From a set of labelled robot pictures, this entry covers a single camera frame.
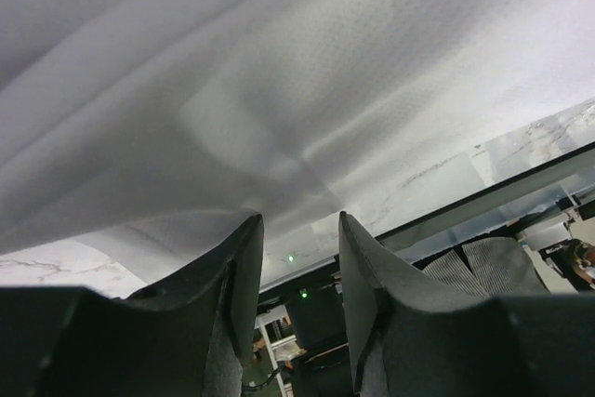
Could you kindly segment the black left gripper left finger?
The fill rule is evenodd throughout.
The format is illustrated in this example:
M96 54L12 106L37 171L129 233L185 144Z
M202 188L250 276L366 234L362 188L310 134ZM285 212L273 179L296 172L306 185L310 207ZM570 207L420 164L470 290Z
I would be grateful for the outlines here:
M263 256L261 215L126 299L148 311L148 342L127 396L238 396L252 355Z

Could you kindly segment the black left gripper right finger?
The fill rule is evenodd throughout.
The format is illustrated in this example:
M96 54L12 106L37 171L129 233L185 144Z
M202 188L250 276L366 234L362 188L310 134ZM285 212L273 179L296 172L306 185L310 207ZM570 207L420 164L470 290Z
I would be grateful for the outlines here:
M339 254L354 387L363 396L497 396L506 388L485 301L396 257L352 215Z

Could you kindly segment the white t-shirt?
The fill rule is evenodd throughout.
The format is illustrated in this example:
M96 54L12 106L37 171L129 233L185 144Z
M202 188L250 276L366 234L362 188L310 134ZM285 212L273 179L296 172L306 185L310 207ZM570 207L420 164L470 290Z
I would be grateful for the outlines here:
M594 138L594 0L1 0L1 250L261 283Z

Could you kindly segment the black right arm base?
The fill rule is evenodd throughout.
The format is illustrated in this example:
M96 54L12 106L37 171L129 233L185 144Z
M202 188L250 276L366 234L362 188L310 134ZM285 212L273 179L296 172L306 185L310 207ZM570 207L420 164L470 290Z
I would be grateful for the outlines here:
M333 285L300 289L284 306L303 350L324 351L347 341L343 303Z

